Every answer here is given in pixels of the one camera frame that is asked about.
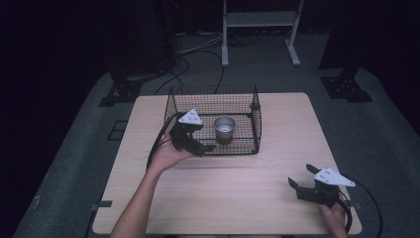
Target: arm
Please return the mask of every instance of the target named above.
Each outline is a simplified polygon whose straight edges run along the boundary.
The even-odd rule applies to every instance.
[[[334,238],[347,238],[345,227],[346,212],[340,204],[336,203],[331,208],[325,204],[318,204],[325,224]]]
[[[151,166],[112,230],[111,237],[145,237],[155,188],[160,175],[192,155],[177,151],[169,140],[162,139]]]

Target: metal shelf frame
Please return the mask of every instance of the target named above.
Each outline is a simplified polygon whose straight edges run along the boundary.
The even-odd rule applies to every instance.
[[[294,40],[299,26],[304,0],[299,0],[296,11],[284,12],[246,12],[229,13],[227,1],[223,1],[223,44],[222,66],[229,66],[228,28],[231,27],[275,27],[291,26],[290,38],[285,40],[287,50],[294,66],[300,66],[300,60],[294,49]]]

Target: table leg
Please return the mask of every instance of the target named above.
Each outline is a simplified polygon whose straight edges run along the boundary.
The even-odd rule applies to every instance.
[[[222,43],[222,66],[229,66],[228,55],[228,4],[223,0],[223,43]]]
[[[290,39],[286,40],[287,50],[289,51],[291,60],[293,62],[293,66],[300,66],[300,60],[297,56],[296,50],[294,49],[293,43],[297,33],[297,27],[299,26],[300,16],[302,14],[304,0],[299,1],[299,5],[297,7],[296,15],[293,20],[293,27],[291,29]]]

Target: dark background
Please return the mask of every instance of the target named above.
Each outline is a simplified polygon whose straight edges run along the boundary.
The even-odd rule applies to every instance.
[[[101,75],[120,67],[144,73],[168,70],[170,33],[221,30],[221,0],[172,1],[167,3],[171,18],[161,2],[154,4],[0,1],[0,237],[13,235]],[[288,10],[296,1],[229,1],[232,11],[241,6]],[[418,12],[414,0],[306,1],[299,31],[331,31],[320,68],[358,59],[419,132]]]

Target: white shelf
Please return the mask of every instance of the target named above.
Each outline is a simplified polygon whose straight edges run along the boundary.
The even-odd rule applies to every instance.
[[[295,11],[228,13],[227,27],[293,26]]]

